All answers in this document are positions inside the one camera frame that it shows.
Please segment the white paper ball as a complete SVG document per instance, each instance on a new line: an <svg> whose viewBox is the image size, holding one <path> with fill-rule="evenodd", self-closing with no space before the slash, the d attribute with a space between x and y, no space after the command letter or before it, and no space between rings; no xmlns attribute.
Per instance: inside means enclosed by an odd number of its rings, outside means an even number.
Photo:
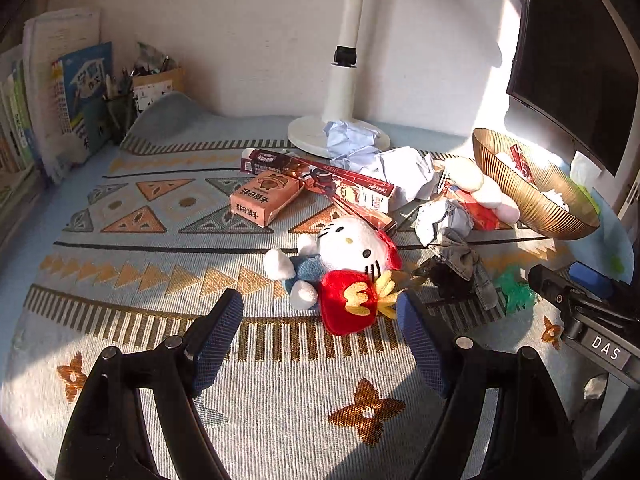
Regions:
<svg viewBox="0 0 640 480"><path fill-rule="evenodd" d="M394 201L402 206L413 200L429 200L437 188L439 172L432 156L403 146L378 155L384 178L395 187Z"/></svg>

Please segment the hello kitty plush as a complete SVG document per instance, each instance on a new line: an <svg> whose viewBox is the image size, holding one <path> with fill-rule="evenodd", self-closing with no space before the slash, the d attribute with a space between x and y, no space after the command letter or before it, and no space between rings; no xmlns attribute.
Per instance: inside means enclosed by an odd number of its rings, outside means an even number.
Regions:
<svg viewBox="0 0 640 480"><path fill-rule="evenodd" d="M315 237L300 236L294 256L269 249L262 266L270 280L283 284L293 308L317 309L334 336L359 333L380 315L397 318L400 291L393 273L402 267L399 252L358 217L338 218Z"/></svg>

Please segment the orange small snack box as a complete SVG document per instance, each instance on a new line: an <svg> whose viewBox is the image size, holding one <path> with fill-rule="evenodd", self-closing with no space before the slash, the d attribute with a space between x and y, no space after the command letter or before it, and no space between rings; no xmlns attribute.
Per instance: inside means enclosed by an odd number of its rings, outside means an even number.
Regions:
<svg viewBox="0 0 640 480"><path fill-rule="evenodd" d="M264 171L230 196L232 214L265 228L303 191L303 183L298 179Z"/></svg>

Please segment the brown long snack box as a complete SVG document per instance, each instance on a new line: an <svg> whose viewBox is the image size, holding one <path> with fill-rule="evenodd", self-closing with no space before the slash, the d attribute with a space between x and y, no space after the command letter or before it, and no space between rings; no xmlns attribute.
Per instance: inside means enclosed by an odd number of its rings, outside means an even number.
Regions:
<svg viewBox="0 0 640 480"><path fill-rule="evenodd" d="M247 148L242 151L240 170L248 174L273 171L301 180L309 191L338 196L347 203L387 214L395 185L363 174L300 158L286 153Z"/></svg>

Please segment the red long snack box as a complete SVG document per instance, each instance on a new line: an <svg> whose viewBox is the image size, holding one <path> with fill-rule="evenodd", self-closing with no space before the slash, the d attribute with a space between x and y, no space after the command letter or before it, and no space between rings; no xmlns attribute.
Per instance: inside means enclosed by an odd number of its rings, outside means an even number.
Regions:
<svg viewBox="0 0 640 480"><path fill-rule="evenodd" d="M340 189L333 181L330 183L320 183L317 180L311 179L311 177L306 177L303 178L303 184L308 191L326 196L332 200L336 206L340 206L344 211L348 212L352 216L359 217L372 229L390 234L397 228L397 222L387 214L383 214L382 212L378 212L346 200L346 198L341 196Z"/></svg>

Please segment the paper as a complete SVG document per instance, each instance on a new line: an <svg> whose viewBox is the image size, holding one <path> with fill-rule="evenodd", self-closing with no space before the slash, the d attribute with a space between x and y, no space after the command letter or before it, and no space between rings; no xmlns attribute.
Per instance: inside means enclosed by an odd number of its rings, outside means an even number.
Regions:
<svg viewBox="0 0 640 480"><path fill-rule="evenodd" d="M328 122L326 149L332 166L360 172L363 168L375 168L380 162L381 150L375 146L381 131L364 122Z"/></svg>

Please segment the grid paper ball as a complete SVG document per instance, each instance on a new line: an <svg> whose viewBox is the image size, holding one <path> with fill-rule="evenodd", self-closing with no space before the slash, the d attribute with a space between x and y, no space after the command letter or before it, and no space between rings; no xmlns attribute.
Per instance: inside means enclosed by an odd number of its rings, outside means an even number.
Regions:
<svg viewBox="0 0 640 480"><path fill-rule="evenodd" d="M423 246L436 240L443 228L454 230L459 236L467 237L474 221L457 200L432 200L422 204L416 215L413 229Z"/></svg>

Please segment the blue round placemat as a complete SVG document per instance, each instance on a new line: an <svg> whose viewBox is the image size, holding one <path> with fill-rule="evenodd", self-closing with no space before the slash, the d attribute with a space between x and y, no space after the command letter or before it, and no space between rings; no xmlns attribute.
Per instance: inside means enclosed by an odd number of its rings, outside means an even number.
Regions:
<svg viewBox="0 0 640 480"><path fill-rule="evenodd" d="M634 277L634 248L614 210L598 193L592 198L600 207L600 226L580 240L568 240L575 260L609 278L630 284Z"/></svg>

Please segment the amber ribbed glass bowl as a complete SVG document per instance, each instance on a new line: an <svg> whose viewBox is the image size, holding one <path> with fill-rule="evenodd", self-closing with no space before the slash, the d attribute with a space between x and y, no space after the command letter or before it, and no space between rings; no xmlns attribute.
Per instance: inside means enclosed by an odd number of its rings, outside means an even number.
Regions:
<svg viewBox="0 0 640 480"><path fill-rule="evenodd" d="M498 157L510 154L512 146L521 150L532 174L529 179ZM600 226L596 208L582 189L530 145L494 130L476 128L473 150L477 165L514 200L521 222L529 229L557 240L579 240Z"/></svg>

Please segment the red snack packet in bowl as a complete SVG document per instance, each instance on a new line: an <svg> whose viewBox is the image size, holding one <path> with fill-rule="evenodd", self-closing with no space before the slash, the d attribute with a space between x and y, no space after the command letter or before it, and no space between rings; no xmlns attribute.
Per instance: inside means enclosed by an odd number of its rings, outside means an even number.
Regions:
<svg viewBox="0 0 640 480"><path fill-rule="evenodd" d="M510 146L510 154L514 163L514 167L516 172L529 184L534 185L535 180L532 174L532 170L530 170L528 161L522 151L521 147L518 144L512 144Z"/></svg>

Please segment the patterned woven table mat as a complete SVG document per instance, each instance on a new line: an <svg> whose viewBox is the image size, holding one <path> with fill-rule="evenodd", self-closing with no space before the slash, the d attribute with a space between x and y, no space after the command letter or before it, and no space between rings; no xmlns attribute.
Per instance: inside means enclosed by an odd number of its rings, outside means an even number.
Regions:
<svg viewBox="0 0 640 480"><path fill-rule="evenodd" d="M334 336L293 309L262 258L294 255L340 216L303 192L270 226L232 214L247 181L246 148L285 146L282 118L226 119L185 96L134 124L111 167L70 179L35 212L3 258L20 288L1 384L6 433L29 466L52 478L66 425L100 351L151 350L186 332L233 288L244 318L212 388L196 400L230 474L243 479L408 477L440 411L397 324L379 318Z"/></svg>

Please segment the black monitor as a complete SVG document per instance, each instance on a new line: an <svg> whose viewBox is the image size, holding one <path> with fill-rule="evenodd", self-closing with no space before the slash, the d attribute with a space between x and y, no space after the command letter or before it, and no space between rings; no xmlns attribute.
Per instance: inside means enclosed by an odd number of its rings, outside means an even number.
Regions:
<svg viewBox="0 0 640 480"><path fill-rule="evenodd" d="M522 0L508 95L568 132L616 174L639 75L602 0Z"/></svg>

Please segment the cardboard pen holder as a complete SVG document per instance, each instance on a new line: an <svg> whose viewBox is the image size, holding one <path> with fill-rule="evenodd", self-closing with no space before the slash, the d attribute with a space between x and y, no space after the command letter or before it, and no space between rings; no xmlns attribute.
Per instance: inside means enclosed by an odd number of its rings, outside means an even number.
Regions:
<svg viewBox="0 0 640 480"><path fill-rule="evenodd" d="M178 67L163 73L134 77L132 91L137 113L141 114L165 94L184 91L184 70Z"/></svg>

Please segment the white desk lamp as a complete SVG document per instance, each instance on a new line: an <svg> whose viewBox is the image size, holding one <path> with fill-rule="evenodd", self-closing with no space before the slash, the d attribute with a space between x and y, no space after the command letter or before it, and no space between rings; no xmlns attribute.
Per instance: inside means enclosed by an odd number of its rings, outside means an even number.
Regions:
<svg viewBox="0 0 640 480"><path fill-rule="evenodd" d="M330 158L323 129L329 122L356 122L370 127L367 122L355 120L357 83L357 41L363 0L344 0L340 34L329 70L328 91L319 116L304 116L288 125L288 140L300 150L314 156Z"/></svg>

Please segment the stack of books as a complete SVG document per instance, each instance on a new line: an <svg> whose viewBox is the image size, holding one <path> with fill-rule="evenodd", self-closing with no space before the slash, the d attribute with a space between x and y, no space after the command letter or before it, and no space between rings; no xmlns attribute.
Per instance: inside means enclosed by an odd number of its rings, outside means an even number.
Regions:
<svg viewBox="0 0 640 480"><path fill-rule="evenodd" d="M27 134L54 183L111 139L105 98L113 75L112 44L101 40L101 12L75 8L40 14L23 29L22 53L4 72L14 102L24 104Z"/></svg>

